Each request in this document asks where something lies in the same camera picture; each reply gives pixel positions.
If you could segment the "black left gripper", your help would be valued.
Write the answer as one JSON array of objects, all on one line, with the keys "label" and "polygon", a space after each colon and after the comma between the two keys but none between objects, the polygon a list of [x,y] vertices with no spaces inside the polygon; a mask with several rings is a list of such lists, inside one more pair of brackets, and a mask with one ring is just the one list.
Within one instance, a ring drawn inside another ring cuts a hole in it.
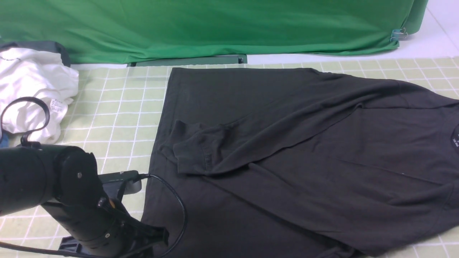
[{"label": "black left gripper", "polygon": [[51,201],[42,205],[70,234],[61,240],[58,248],[68,257],[152,258],[155,245],[169,244],[169,232],[164,227],[139,222],[119,201],[115,206],[118,211],[110,214],[101,207],[85,209]]}]

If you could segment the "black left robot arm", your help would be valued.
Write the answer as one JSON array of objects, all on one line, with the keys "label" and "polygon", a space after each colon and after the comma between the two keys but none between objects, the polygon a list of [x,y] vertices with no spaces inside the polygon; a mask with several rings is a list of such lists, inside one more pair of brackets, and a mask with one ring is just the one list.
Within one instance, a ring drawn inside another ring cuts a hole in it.
[{"label": "black left robot arm", "polygon": [[41,206],[70,237],[57,251],[1,243],[16,251],[72,258],[152,258],[169,244],[164,227],[132,217],[122,198],[141,189],[138,171],[98,174],[94,154],[79,147],[2,148],[1,215]]}]

